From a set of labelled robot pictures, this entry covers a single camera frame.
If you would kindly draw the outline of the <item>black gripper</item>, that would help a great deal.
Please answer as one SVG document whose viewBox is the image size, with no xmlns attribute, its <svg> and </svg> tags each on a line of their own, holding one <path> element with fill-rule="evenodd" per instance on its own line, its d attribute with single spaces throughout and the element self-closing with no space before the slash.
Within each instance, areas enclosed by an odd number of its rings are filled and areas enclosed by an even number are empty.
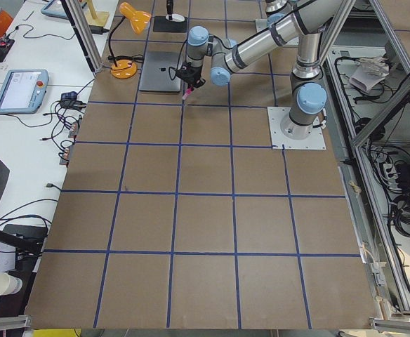
<svg viewBox="0 0 410 337">
<path fill-rule="evenodd" d="M 194 67 L 191 62 L 184 62 L 176 70 L 176 76 L 187 83 L 189 88 L 200 88 L 206 83 L 206 80 L 201 75 L 202 68 L 202 65 Z"/>
</svg>

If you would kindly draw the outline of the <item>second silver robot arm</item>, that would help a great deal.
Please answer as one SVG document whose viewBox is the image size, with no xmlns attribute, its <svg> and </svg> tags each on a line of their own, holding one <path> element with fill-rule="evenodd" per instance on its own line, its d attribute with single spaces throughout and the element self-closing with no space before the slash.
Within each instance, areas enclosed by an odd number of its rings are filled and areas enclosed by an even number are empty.
<svg viewBox="0 0 410 337">
<path fill-rule="evenodd" d="M 232 39 L 221 39 L 211 34 L 205 27 L 194 26 L 187 35 L 186 56 L 183 64 L 176 69 L 175 76 L 187 84 L 186 95 L 203 86 L 204 58 L 210 57 L 210 79 L 216 86 L 229 84 L 231 76 L 247 68 L 259 58 L 267 55 L 289 40 L 279 29 L 293 23 L 293 11 L 286 13 L 287 1 L 267 1 L 265 28 L 237 43 Z"/>
</svg>

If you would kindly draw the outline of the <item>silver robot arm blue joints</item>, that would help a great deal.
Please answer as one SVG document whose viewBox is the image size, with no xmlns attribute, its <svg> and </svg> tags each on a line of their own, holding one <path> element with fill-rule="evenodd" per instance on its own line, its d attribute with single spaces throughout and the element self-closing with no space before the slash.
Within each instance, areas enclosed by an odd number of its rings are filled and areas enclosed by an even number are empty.
<svg viewBox="0 0 410 337">
<path fill-rule="evenodd" d="M 295 1 L 291 5 L 287 1 L 267 1 L 267 26 L 239 43 L 221 39 L 205 27 L 192 27 L 186 40 L 185 61 L 176 70 L 176 77 L 187 84 L 183 99 L 205 84 L 201 72 L 206 56 L 211 58 L 211 81 L 226 86 L 232 74 L 296 37 L 319 41 L 321 27 L 339 6 L 340 1 Z"/>
</svg>

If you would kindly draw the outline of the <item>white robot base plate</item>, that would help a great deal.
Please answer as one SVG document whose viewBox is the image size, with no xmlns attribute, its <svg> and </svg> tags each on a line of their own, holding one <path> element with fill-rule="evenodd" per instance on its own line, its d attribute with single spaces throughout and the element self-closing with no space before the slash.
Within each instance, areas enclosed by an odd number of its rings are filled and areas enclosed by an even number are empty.
<svg viewBox="0 0 410 337">
<path fill-rule="evenodd" d="M 299 126 L 289 116 L 290 107 L 267 107 L 272 149 L 325 150 L 326 144 L 319 117 L 313 124 Z"/>
</svg>

